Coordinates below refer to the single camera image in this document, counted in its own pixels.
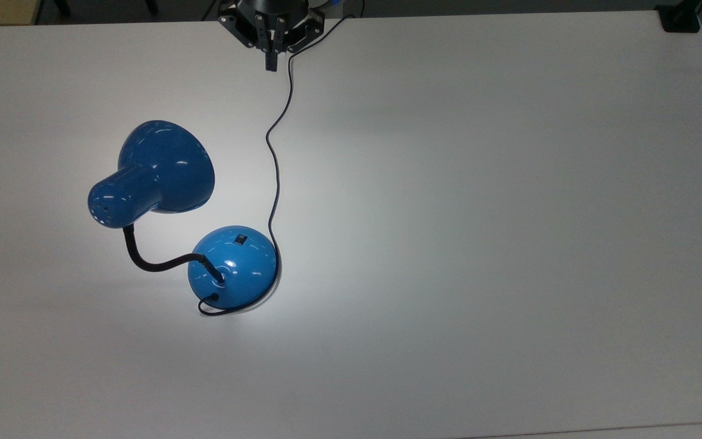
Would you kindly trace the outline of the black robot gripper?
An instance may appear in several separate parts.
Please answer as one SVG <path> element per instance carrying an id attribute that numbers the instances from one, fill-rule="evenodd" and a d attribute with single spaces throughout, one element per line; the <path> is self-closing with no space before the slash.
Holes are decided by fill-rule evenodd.
<path id="1" fill-rule="evenodd" d="M 245 47 L 264 53 L 265 69 L 277 72 L 278 56 L 298 52 L 324 34 L 324 13 L 318 9 L 265 12 L 262 9 L 221 9 L 218 22 Z"/>

